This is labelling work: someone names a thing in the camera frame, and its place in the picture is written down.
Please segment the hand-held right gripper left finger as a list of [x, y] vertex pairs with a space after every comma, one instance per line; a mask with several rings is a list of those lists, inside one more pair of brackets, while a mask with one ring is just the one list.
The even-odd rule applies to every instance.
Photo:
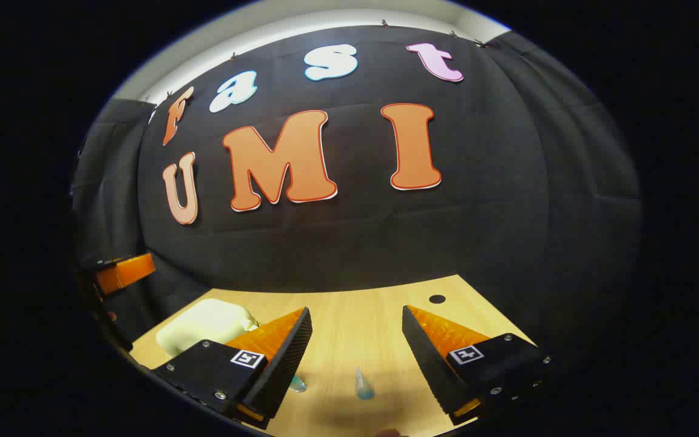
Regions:
[[224, 418], [266, 429], [312, 335], [301, 307], [225, 344], [202, 339], [155, 367], [155, 376]]

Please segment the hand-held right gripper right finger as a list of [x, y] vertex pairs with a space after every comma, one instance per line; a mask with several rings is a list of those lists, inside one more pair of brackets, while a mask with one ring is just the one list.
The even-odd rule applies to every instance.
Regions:
[[453, 425], [521, 403], [554, 373], [552, 355], [516, 334], [489, 337], [413, 305], [402, 308], [402, 332]]

